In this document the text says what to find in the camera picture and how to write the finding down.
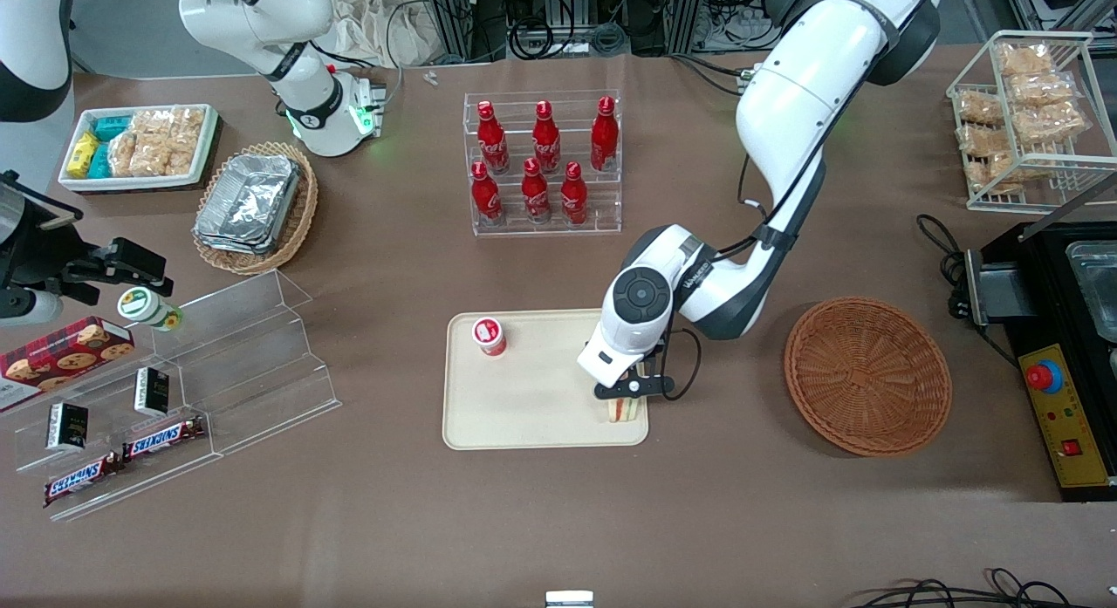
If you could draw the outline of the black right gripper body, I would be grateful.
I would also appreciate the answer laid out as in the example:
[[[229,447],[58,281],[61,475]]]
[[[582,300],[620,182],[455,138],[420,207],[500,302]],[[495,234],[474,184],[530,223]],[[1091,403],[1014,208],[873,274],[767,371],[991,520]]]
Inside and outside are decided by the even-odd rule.
[[[28,228],[9,235],[1,246],[3,293],[1,310],[30,311],[36,295],[55,294],[86,305],[96,305],[99,289],[65,277],[71,262],[86,262],[99,249],[84,243],[73,228],[42,231]]]

